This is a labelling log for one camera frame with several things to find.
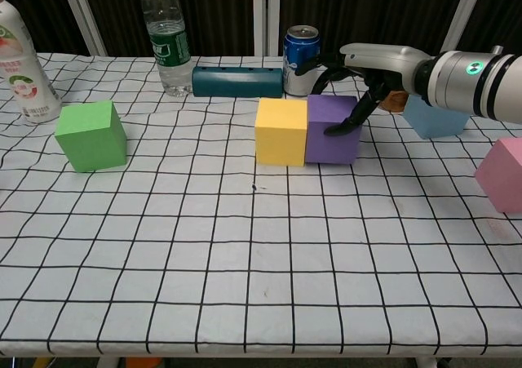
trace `yellow cube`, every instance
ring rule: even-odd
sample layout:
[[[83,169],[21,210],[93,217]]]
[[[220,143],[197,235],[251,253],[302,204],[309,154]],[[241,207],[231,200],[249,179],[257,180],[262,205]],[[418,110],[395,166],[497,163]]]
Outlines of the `yellow cube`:
[[[259,100],[255,119],[257,163],[304,166],[306,142],[306,100]]]

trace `teal pencil case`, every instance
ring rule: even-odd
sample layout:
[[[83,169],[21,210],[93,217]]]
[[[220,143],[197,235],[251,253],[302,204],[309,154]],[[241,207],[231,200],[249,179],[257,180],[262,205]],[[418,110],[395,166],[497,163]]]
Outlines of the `teal pencil case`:
[[[192,71],[195,96],[282,97],[283,72],[274,68],[216,68]]]

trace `cube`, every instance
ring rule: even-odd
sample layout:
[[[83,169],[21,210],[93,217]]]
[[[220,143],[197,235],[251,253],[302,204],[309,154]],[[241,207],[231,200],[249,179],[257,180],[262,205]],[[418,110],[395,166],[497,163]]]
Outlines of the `cube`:
[[[409,96],[402,115],[424,139],[461,134],[469,118],[465,113],[431,107],[416,95]]]
[[[76,172],[126,164],[126,135],[112,101],[63,107],[55,138]]]
[[[330,137],[327,127],[341,123],[357,104],[353,96],[310,95],[308,97],[308,133],[306,162],[352,164],[357,157],[361,137],[358,127],[350,134]]]
[[[498,140],[475,177],[497,211],[522,213],[522,138]]]
[[[255,156],[259,164],[304,166],[307,101],[259,99]]]

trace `plastic bottle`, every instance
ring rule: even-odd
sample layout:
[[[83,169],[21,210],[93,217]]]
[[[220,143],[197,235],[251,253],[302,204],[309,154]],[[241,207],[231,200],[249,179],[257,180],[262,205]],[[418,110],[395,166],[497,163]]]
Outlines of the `plastic bottle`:
[[[28,121],[45,122],[60,114],[60,97],[43,71],[33,39],[20,13],[5,0],[0,0],[0,77]]]
[[[194,65],[179,0],[142,0],[142,8],[166,94],[187,95],[192,92]]]

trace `pink cube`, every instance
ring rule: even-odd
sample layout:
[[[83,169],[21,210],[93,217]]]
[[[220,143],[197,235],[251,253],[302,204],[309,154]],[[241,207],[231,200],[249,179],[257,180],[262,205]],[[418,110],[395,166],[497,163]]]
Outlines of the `pink cube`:
[[[522,138],[498,140],[475,177],[497,211],[522,213]]]

